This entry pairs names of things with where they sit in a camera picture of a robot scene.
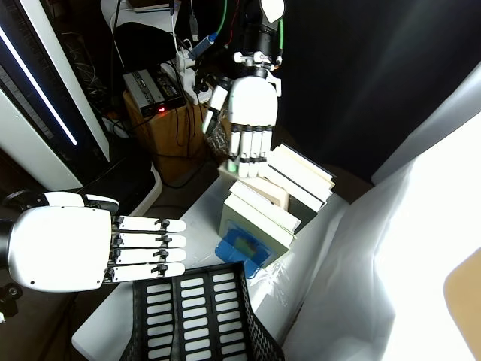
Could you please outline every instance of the cardboard box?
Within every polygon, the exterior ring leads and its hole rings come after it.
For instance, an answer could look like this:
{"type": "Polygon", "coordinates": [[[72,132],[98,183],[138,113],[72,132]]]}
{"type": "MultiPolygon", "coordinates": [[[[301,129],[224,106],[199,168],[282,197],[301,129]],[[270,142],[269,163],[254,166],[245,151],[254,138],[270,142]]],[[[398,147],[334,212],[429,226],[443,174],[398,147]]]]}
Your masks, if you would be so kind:
{"type": "MultiPolygon", "coordinates": [[[[143,118],[129,92],[123,99],[132,122],[137,126],[149,118],[143,118]]],[[[157,170],[167,183],[175,181],[188,171],[199,167],[207,155],[202,134],[202,115],[199,105],[169,110],[154,116],[149,122],[137,127],[134,132],[141,146],[148,151],[157,170]]]]}

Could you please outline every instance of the robotic hand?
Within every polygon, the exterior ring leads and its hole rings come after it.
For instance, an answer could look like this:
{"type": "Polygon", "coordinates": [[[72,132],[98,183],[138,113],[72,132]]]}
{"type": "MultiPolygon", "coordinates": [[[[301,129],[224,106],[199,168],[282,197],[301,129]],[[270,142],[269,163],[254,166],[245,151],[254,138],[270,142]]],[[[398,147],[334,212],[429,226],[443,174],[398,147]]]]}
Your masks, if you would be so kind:
{"type": "Polygon", "coordinates": [[[238,171],[239,177],[262,176],[267,166],[272,127],[277,119],[277,97],[281,96],[280,79],[271,72],[282,64],[283,14],[283,0],[252,0],[247,4],[244,49],[234,54],[234,61],[247,67],[247,75],[233,84],[221,80],[204,118],[203,131],[209,133],[229,96],[232,127],[228,170],[238,171]],[[274,61],[275,44],[278,47],[274,61]]]}
{"type": "Polygon", "coordinates": [[[51,192],[35,197],[17,222],[0,220],[0,266],[20,285],[44,292],[185,272],[181,220],[116,216],[114,199],[51,192]]]}

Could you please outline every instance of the black crate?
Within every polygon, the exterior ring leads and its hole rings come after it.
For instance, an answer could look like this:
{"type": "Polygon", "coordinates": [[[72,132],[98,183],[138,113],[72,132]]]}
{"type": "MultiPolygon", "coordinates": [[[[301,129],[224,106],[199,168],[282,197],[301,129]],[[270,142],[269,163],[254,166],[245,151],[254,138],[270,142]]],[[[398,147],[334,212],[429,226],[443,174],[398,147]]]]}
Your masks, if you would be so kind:
{"type": "Polygon", "coordinates": [[[134,326],[122,361],[284,360],[250,307],[242,262],[133,288],[134,326]]]}

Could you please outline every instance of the black curtain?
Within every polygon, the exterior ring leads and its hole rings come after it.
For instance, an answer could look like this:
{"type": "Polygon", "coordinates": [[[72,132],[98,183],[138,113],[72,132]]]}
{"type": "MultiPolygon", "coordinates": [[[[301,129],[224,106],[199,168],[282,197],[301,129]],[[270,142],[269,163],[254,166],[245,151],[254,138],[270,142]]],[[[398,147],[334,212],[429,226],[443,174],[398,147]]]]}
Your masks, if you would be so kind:
{"type": "Polygon", "coordinates": [[[481,61],[477,1],[291,0],[284,24],[280,123],[366,180],[481,61]]]}

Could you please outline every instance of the led light strip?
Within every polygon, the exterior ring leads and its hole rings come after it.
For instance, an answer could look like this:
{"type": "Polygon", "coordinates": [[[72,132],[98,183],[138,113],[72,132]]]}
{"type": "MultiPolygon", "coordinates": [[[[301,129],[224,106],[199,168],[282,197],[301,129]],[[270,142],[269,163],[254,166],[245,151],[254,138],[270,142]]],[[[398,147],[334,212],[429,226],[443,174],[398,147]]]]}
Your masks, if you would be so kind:
{"type": "Polygon", "coordinates": [[[25,75],[27,76],[27,78],[30,80],[30,83],[32,84],[32,86],[35,88],[35,90],[37,90],[37,93],[38,95],[42,98],[42,100],[44,101],[45,105],[47,106],[47,108],[50,110],[50,113],[52,113],[53,117],[55,118],[55,120],[57,121],[57,123],[62,127],[63,131],[65,132],[65,134],[68,136],[68,138],[70,139],[70,141],[72,142],[73,145],[77,145],[77,141],[75,140],[74,136],[72,135],[72,133],[70,132],[70,130],[68,130],[67,126],[65,125],[65,123],[63,123],[63,120],[60,119],[60,116],[59,114],[57,113],[57,111],[55,110],[55,108],[52,106],[52,103],[50,103],[50,101],[48,100],[47,96],[44,94],[44,91],[40,88],[40,86],[38,85],[37,81],[33,78],[33,75],[32,73],[30,72],[30,70],[27,68],[27,66],[25,65],[25,63],[23,62],[22,58],[20,58],[20,55],[18,54],[18,52],[15,50],[14,46],[12,45],[12,43],[10,42],[10,39],[8,39],[7,35],[5,34],[5,32],[3,31],[2,27],[0,26],[0,38],[2,38],[3,42],[5,43],[5,45],[7,45],[7,48],[9,49],[9,51],[11,52],[11,54],[14,56],[15,58],[15,61],[17,62],[17,64],[21,67],[21,69],[23,70],[23,73],[25,73],[25,75]]]}

